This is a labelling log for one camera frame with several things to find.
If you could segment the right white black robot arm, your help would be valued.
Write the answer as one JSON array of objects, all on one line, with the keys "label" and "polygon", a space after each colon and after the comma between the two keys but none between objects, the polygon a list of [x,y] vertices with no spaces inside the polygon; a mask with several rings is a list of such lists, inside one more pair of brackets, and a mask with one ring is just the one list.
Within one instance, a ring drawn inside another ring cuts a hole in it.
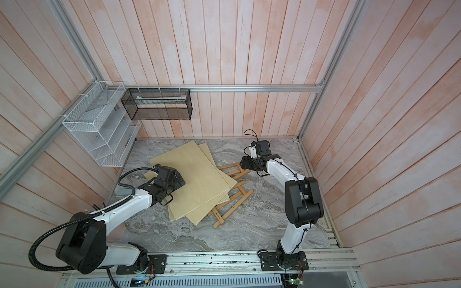
[{"label": "right white black robot arm", "polygon": [[285,214],[289,224],[285,234],[277,243],[274,253],[261,256],[264,263],[274,263],[281,269],[291,269],[302,264],[302,242],[312,225],[324,216],[319,184],[314,177],[305,177],[292,170],[277,155],[252,158],[244,156],[240,161],[243,169],[273,176],[285,189]]}]

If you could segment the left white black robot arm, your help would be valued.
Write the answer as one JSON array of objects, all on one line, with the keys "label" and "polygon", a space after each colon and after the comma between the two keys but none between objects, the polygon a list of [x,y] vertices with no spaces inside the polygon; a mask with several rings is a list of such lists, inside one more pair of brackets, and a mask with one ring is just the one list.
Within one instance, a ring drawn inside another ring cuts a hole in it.
[{"label": "left white black robot arm", "polygon": [[138,187],[118,180],[118,185],[130,190],[123,199],[90,214],[75,214],[65,228],[56,257],[72,269],[89,274],[98,268],[128,266],[136,273],[147,270],[150,258],[142,246],[135,243],[110,244],[108,235],[138,212],[155,204],[163,206],[173,201],[173,192],[185,185],[174,168],[156,164],[150,171],[156,175]]}]

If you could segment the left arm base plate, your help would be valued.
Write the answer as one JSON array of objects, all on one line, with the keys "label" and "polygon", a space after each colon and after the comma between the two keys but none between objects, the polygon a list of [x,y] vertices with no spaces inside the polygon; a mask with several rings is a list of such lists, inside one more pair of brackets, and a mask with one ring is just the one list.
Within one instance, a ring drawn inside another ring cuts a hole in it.
[{"label": "left arm base plate", "polygon": [[119,265],[116,275],[129,274],[163,274],[167,263],[167,254],[148,254],[140,258],[131,266]]}]

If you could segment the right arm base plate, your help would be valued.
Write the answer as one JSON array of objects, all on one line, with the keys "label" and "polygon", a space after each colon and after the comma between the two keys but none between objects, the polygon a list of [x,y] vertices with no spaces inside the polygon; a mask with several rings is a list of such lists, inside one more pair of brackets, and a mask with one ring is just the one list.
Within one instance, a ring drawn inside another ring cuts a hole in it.
[{"label": "right arm base plate", "polygon": [[282,250],[275,252],[259,250],[257,255],[261,262],[261,270],[263,271],[307,271],[309,269],[304,252],[285,254]]}]

